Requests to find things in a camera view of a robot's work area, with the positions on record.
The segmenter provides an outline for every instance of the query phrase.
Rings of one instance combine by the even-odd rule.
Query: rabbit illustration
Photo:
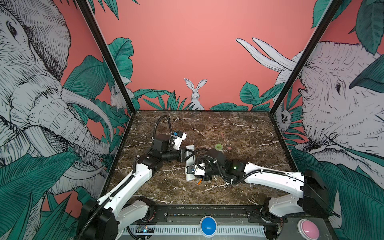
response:
[[[184,78],[184,80],[185,80],[185,83],[187,84],[187,87],[192,89],[192,100],[191,100],[192,104],[191,104],[191,106],[194,105],[194,107],[191,110],[204,110],[204,107],[199,102],[199,98],[200,98],[199,88],[204,86],[204,84],[207,83],[207,80],[206,79],[201,80],[196,88],[191,81],[189,81],[186,78]]]

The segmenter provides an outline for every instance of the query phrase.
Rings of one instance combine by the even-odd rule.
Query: white tusk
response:
[[[71,166],[64,172],[63,176],[73,180],[84,180],[98,175],[103,169],[104,166],[93,171],[85,171]]]
[[[24,130],[24,134],[43,157],[49,157],[57,154],[45,137],[41,127],[35,126],[27,128]]]
[[[66,103],[72,103],[72,104],[78,104],[82,107],[88,108],[89,110],[94,111],[97,113],[100,117],[104,119],[104,121],[107,123],[108,128],[109,128],[109,133],[111,134],[111,141],[113,140],[113,127],[111,124],[111,121],[109,120],[108,116],[105,114],[103,110],[101,110],[96,104],[91,102],[90,100],[74,93],[71,92],[68,89],[63,88],[63,91],[61,93],[61,98],[63,99],[64,102]]]
[[[281,72],[283,70],[283,66],[278,64],[277,62],[269,59],[268,57],[262,55],[254,46],[242,40],[241,38],[236,39],[238,43],[240,43],[251,55],[252,57],[262,64],[264,67],[272,69],[276,72]]]
[[[281,53],[279,53],[276,49],[274,49],[271,45],[263,42],[260,39],[252,38],[252,40],[261,47],[261,49],[273,60],[275,60],[278,64],[282,65],[289,70],[293,70],[296,66],[296,62],[287,59]]]

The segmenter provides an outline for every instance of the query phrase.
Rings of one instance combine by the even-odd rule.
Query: robotic arm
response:
[[[90,200],[83,206],[76,240],[118,239],[133,222],[148,222],[155,217],[154,202],[145,197],[138,198],[131,205],[126,203],[163,166],[164,161],[186,161],[186,149],[180,148],[182,140],[186,138],[185,133],[172,132],[168,121],[171,135],[156,135],[157,125],[164,117],[155,125],[152,146],[135,159],[132,171],[98,201]],[[260,215],[267,220],[295,212],[306,212],[320,218],[330,215],[328,191],[313,171],[282,172],[249,162],[230,161],[215,149],[195,158],[195,164],[187,166],[186,171],[202,180],[219,175],[229,184],[254,183],[288,192],[279,198],[266,199]]]

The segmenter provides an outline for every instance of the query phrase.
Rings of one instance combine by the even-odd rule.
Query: blue button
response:
[[[200,222],[200,228],[206,237],[212,237],[216,233],[217,224],[213,217],[206,216]]]

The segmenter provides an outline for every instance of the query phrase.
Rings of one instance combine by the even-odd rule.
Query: rabbit ear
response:
[[[206,79],[201,80],[201,81],[199,82],[199,84],[197,85],[197,88],[196,88],[196,89],[201,88],[201,87],[204,86],[204,84],[206,84],[206,83],[207,83],[207,80],[206,80]]]
[[[195,89],[195,86],[193,85],[193,83],[191,81],[189,81],[188,79],[184,78],[185,80],[185,83],[187,84],[187,87],[194,90]]]

